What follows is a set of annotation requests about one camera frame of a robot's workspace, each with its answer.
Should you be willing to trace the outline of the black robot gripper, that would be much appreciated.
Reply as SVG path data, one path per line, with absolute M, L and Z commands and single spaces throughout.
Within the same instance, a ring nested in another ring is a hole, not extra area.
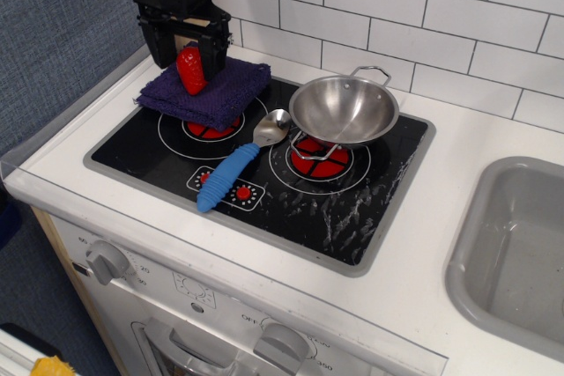
M 176 59 L 176 35 L 198 39 L 205 80 L 226 66 L 231 16 L 212 0 L 134 0 L 137 20 L 153 61 L 165 69 Z

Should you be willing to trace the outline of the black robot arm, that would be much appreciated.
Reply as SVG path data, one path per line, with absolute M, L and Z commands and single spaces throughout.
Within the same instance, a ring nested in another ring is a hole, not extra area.
M 162 69 L 175 62 L 175 38 L 197 42 L 204 79 L 211 81 L 226 66 L 231 15 L 212 0 L 133 0 L 137 22 L 155 63 Z

